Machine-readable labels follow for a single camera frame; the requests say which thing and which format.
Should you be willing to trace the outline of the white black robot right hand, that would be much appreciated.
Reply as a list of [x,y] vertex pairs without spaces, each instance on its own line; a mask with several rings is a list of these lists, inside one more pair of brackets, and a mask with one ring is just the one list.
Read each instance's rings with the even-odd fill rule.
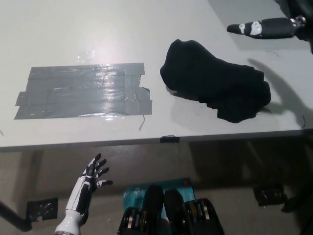
[[296,36],[313,48],[313,2],[311,0],[277,0],[285,17],[228,25],[229,33],[254,39],[285,39]]

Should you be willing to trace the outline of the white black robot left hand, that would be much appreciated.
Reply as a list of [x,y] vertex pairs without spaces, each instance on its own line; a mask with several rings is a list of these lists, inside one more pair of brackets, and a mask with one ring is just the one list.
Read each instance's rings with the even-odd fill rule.
[[103,186],[113,184],[111,180],[101,180],[100,177],[109,171],[108,167],[103,168],[107,160],[100,160],[101,154],[97,154],[86,166],[82,175],[77,179],[76,184],[69,197],[66,211],[78,212],[81,216],[88,213],[92,194]]

